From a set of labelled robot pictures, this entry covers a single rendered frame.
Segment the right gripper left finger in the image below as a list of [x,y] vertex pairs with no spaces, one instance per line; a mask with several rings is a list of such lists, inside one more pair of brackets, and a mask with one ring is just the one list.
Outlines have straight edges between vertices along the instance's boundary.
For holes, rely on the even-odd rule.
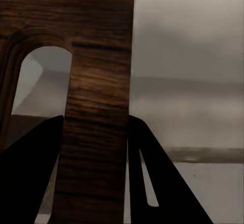
[[0,153],[0,224],[34,224],[60,152],[64,116],[39,124]]

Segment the cutting board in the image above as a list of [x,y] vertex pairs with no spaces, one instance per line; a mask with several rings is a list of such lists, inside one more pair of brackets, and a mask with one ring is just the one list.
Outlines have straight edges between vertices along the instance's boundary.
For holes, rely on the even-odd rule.
[[72,54],[47,224],[124,224],[134,0],[0,0],[0,153],[22,61]]

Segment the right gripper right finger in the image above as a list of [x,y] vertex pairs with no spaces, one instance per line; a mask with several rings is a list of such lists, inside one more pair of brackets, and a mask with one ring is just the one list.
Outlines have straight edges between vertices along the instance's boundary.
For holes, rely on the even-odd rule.
[[[139,149],[159,206],[147,203]],[[131,224],[213,224],[147,124],[128,122]]]

